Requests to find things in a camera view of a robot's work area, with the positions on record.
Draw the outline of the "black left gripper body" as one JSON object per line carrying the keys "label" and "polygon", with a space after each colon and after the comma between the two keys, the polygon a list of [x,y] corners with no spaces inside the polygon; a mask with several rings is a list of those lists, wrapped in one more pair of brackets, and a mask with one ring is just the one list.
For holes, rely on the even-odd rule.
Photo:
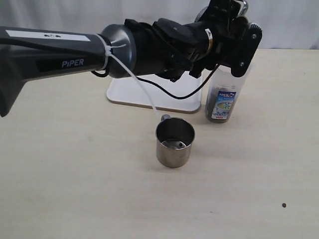
{"label": "black left gripper body", "polygon": [[249,22],[246,34],[241,40],[222,35],[212,26],[209,30],[212,33],[211,49],[193,64],[189,74],[198,77],[204,69],[213,70],[215,66],[221,65],[230,68],[234,77],[244,76],[261,42],[263,36],[261,27]]}

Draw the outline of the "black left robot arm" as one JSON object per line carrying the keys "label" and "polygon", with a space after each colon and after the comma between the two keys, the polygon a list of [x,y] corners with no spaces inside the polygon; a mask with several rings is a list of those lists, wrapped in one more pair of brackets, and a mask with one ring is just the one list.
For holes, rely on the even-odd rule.
{"label": "black left robot arm", "polygon": [[157,75],[176,82],[188,72],[230,68],[242,77],[262,39],[244,0],[212,0],[189,24],[160,18],[126,19],[99,34],[3,26],[0,29],[0,115],[11,110],[23,86],[56,76],[91,72],[98,77]]}

